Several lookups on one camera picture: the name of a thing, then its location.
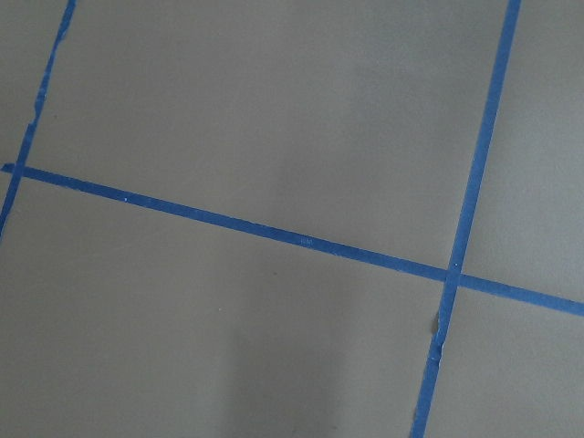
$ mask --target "gray floor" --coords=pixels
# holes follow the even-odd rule
[[[0,164],[66,3],[0,5]],[[446,269],[505,10],[82,0],[26,164]],[[522,5],[464,264],[578,302],[583,19]],[[47,438],[407,437],[443,291],[29,178],[0,285],[0,436]],[[460,288],[425,436],[583,436],[583,335]]]

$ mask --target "blue tape strip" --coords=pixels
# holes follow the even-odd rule
[[[22,139],[20,144],[20,151],[18,153],[18,158],[16,159],[15,169],[10,178],[10,184],[8,185],[8,190],[6,191],[6,197],[2,205],[2,212],[0,212],[0,237],[4,232],[4,227],[6,221],[8,220],[8,215],[10,215],[10,210],[12,210],[12,205],[15,202],[16,192],[18,191],[18,186],[20,185],[20,180],[22,178],[22,173],[26,165],[26,159],[30,153],[30,148],[33,144],[33,139],[35,138],[35,132],[37,131],[38,121],[43,112],[43,107],[45,106],[45,100],[47,99],[48,83],[51,79],[51,73],[53,71],[53,64],[55,64],[55,56],[57,54],[57,49],[71,22],[71,17],[73,16],[73,11],[75,11],[76,0],[69,0],[67,6],[65,7],[65,12],[61,18],[61,24],[58,27],[57,36],[55,37],[55,43],[53,43],[53,48],[48,57],[47,66],[45,67],[45,72],[43,73],[43,78],[40,82],[40,87],[38,88],[38,93],[36,94],[35,100],[35,118],[26,127],[25,137]]]
[[[584,317],[584,303],[579,303],[570,299],[553,297],[534,290],[509,286],[503,283],[497,283],[496,281],[478,278],[476,276],[461,276],[460,286],[485,292],[497,297],[510,298],[515,301],[523,301],[524,303],[541,306],[543,308],[551,308],[560,312]]]
[[[2,172],[14,172],[16,169],[14,164],[5,164],[2,167]],[[267,239],[285,242],[287,244],[303,246],[308,249],[313,249],[321,253],[332,254],[334,256],[350,258],[370,265],[383,266],[415,276],[423,276],[432,280],[444,281],[446,271],[444,269],[428,266],[421,263],[416,263],[410,260],[405,260],[390,255],[375,253],[365,249],[359,249],[353,246],[337,244],[328,240],[319,239],[310,235],[302,235],[291,231],[281,230],[267,225],[255,224],[242,219],[226,216],[224,214],[217,214],[200,210],[198,208],[181,205],[178,203],[171,203],[162,199],[151,198],[143,194],[132,192],[125,192],[119,189],[114,189],[105,185],[95,184],[93,182],[85,182],[75,178],[70,178],[56,173],[40,171],[25,167],[23,174],[26,178],[42,181],[60,187],[67,187],[69,189],[78,190],[84,193],[96,194],[104,198],[110,198],[115,201],[122,201],[124,203],[131,203],[140,207],[157,210],[176,216],[186,217],[199,222],[221,226],[236,231],[248,233],[250,235],[259,235]]]
[[[483,112],[481,129],[476,141],[474,150],[473,164],[464,193],[463,207],[460,213],[460,219],[456,228],[454,238],[453,252],[448,266],[448,275],[444,283],[443,296],[438,310],[438,329],[432,338],[426,369],[423,374],[422,387],[416,405],[416,413],[412,424],[411,437],[423,438],[430,414],[432,398],[436,380],[438,379],[438,370],[442,358],[443,345],[448,334],[450,319],[454,310],[454,301],[456,299],[456,289],[460,281],[463,268],[464,255],[468,246],[468,239],[475,217],[476,204],[481,189],[481,181],[485,173],[486,158],[488,155],[489,145],[493,138],[495,128],[496,114],[499,108],[499,101],[505,81],[506,67],[511,52],[513,36],[516,29],[516,22],[519,15],[521,0],[509,0],[499,38],[499,46],[496,52],[495,65],[491,76],[491,83]]]

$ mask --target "torn tape edge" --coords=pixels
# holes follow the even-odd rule
[[[8,215],[10,215],[10,211],[14,205],[16,193],[18,192],[18,186],[20,185],[20,180],[26,165],[26,159],[30,153],[33,139],[35,138],[35,133],[37,132],[38,121],[40,120],[40,116],[45,106],[45,101],[47,100],[48,85],[51,79],[51,74],[53,72],[57,50],[61,44],[61,41],[63,41],[65,35],[67,34],[76,4],[76,0],[68,0],[65,11],[63,12],[63,16],[61,17],[57,35],[55,37],[55,42],[53,43],[50,55],[48,56],[47,66],[45,67],[40,86],[38,87],[38,92],[36,93],[35,117],[26,126],[25,135],[22,139],[22,142],[20,143],[20,150],[18,151],[18,157],[16,158],[15,168],[12,172],[12,177],[10,178],[8,189],[6,190],[2,211],[0,212],[0,238],[4,232],[5,224],[8,220]]]

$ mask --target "gray painted surface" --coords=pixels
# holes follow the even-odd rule
[[[0,2],[0,162],[13,162],[53,46],[64,0]]]
[[[427,436],[579,438],[584,319],[459,289]]]
[[[0,435],[407,436],[439,283],[23,181]]]
[[[584,3],[529,1],[464,271],[584,300]]]
[[[2,162],[64,4],[0,5]],[[29,164],[446,266],[504,7],[80,0]],[[580,300],[583,17],[523,4],[464,265]],[[441,289],[23,181],[0,436],[405,437]],[[582,324],[462,290],[427,436],[580,436]]]
[[[80,2],[30,164],[446,266],[504,9]]]

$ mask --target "blue painter's tape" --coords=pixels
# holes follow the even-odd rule
[[[33,144],[33,139],[35,138],[35,132],[37,131],[38,121],[43,112],[43,107],[45,106],[45,100],[47,99],[48,83],[51,79],[51,73],[53,71],[53,65],[55,64],[55,56],[57,54],[57,49],[71,22],[71,17],[75,11],[76,0],[69,0],[67,6],[65,7],[65,12],[61,18],[61,24],[58,27],[57,36],[55,37],[55,43],[51,49],[51,53],[48,57],[47,66],[45,67],[45,72],[43,73],[43,78],[40,82],[40,87],[38,88],[38,93],[36,94],[35,100],[35,117],[26,127],[25,136],[20,144],[20,151],[18,153],[18,158],[16,159],[16,164],[12,177],[10,178],[10,184],[8,185],[8,190],[6,191],[6,197],[2,205],[2,212],[0,212],[0,237],[4,232],[4,227],[8,215],[10,215],[10,210],[12,210],[12,205],[15,202],[16,192],[18,192],[18,185],[20,185],[20,180],[22,178],[22,173],[26,165],[26,159],[30,153],[30,148]]]
[[[464,193],[463,207],[456,228],[453,252],[448,266],[448,276],[444,282],[443,296],[438,310],[438,329],[430,343],[426,369],[423,374],[422,387],[420,388],[420,395],[418,397],[416,413],[412,424],[411,438],[424,437],[428,416],[430,415],[434,388],[436,387],[440,361],[442,359],[443,345],[446,341],[450,319],[454,311],[456,289],[458,288],[458,283],[460,281],[464,255],[466,253],[466,247],[468,247],[468,239],[471,233],[473,219],[475,217],[476,204],[481,190],[481,181],[483,180],[483,174],[485,173],[486,158],[491,139],[493,138],[496,114],[499,108],[501,93],[503,91],[506,67],[511,53],[511,45],[513,43],[520,5],[520,0],[509,0],[507,4],[505,21],[503,23],[501,37],[499,38],[495,65],[493,66],[491,83],[486,97],[481,129],[476,141],[473,164],[468,177],[468,183]]]
[[[3,172],[14,172],[14,164],[5,164],[2,168]],[[199,222],[221,226],[236,231],[248,233],[250,235],[259,235],[267,239],[285,242],[287,244],[303,246],[305,248],[313,249],[321,253],[332,254],[334,256],[350,258],[358,260],[370,265],[383,266],[415,276],[423,276],[432,280],[444,281],[446,278],[446,271],[444,269],[428,266],[421,263],[405,260],[391,255],[385,255],[368,251],[365,249],[356,248],[353,246],[337,244],[328,240],[319,239],[310,235],[302,235],[272,226],[255,224],[242,219],[226,216],[224,214],[217,214],[200,210],[198,208],[181,205],[178,203],[171,203],[162,199],[151,198],[143,194],[132,192],[124,192],[119,189],[114,189],[105,185],[95,184],[93,182],[85,182],[75,178],[70,178],[56,173],[40,171],[25,167],[23,175],[26,178],[42,181],[58,185],[60,187],[67,187],[69,189],[78,190],[84,193],[96,194],[104,198],[110,198],[124,203],[131,203],[140,207],[157,210],[168,214],[186,217]]]
[[[524,303],[534,304],[543,308],[551,308],[560,312],[571,313],[584,317],[584,303],[572,301],[570,299],[553,297],[548,294],[542,294],[522,287],[514,287],[497,283],[496,281],[484,280],[476,276],[461,276],[460,286],[469,289],[479,290],[497,297],[505,297]]]

